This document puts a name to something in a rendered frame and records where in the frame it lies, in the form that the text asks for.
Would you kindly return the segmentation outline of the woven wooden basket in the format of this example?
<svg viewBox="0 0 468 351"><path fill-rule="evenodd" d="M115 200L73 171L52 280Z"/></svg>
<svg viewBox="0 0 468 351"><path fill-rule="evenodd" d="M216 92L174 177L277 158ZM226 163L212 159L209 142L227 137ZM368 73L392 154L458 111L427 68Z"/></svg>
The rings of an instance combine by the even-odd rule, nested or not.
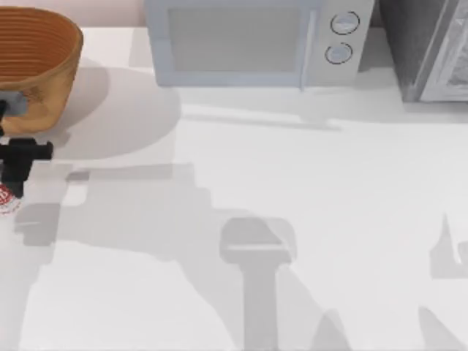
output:
<svg viewBox="0 0 468 351"><path fill-rule="evenodd" d="M83 48L83 32L57 12L0 6L0 91L19 91L28 102L22 116L6 115L8 136L52 128L67 105Z"/></svg>

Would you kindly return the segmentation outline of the microwave oven door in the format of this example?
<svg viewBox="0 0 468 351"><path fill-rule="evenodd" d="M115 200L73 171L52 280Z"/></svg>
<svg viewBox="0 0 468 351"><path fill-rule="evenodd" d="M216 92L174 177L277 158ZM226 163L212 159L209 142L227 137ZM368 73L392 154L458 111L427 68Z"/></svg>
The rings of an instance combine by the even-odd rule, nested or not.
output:
<svg viewBox="0 0 468 351"><path fill-rule="evenodd" d="M307 0L144 0L160 86L302 86Z"/></svg>

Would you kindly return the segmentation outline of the pale microwave oven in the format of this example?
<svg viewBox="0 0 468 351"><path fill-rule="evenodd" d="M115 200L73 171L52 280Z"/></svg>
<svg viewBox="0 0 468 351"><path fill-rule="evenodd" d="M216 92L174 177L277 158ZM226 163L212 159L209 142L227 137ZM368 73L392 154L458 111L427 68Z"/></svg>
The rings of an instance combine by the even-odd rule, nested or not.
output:
<svg viewBox="0 0 468 351"><path fill-rule="evenodd" d="M364 45L374 9L374 0L307 0L313 5L316 19L312 51L306 88L315 86L345 86L351 84L363 55ZM337 35L331 30L334 15L353 11L360 17L356 31L348 35ZM352 58L344 64L332 65L324 57L329 45L346 42L353 48Z"/></svg>

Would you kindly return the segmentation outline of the red and white can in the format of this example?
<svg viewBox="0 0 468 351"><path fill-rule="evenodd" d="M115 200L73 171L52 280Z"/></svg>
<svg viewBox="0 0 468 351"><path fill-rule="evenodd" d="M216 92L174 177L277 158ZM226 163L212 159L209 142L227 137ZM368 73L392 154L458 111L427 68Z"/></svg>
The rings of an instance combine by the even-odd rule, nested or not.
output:
<svg viewBox="0 0 468 351"><path fill-rule="evenodd" d="M14 213L20 207L18 199L4 184L0 184L0 216Z"/></svg>

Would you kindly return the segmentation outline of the pale grey cabinet door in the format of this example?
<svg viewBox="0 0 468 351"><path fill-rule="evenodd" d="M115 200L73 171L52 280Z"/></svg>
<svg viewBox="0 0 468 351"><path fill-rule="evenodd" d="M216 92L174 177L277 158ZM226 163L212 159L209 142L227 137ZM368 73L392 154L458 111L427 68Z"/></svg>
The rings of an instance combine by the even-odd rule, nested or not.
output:
<svg viewBox="0 0 468 351"><path fill-rule="evenodd" d="M420 99L468 102L468 0L447 0L440 16L432 63Z"/></svg>

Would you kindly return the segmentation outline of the round microwave knob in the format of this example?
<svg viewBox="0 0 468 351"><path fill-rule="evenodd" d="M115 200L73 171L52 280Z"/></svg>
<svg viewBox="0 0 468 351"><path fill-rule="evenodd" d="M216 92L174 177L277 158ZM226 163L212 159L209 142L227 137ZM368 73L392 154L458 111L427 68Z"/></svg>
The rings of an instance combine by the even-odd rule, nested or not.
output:
<svg viewBox="0 0 468 351"><path fill-rule="evenodd" d="M339 42L334 45L329 45L324 57L326 61L332 65L341 65L347 63L353 56L353 48L346 42Z"/></svg>
<svg viewBox="0 0 468 351"><path fill-rule="evenodd" d="M337 35L348 35L358 29L360 22L360 17L353 11L339 13L331 20L331 30Z"/></svg>

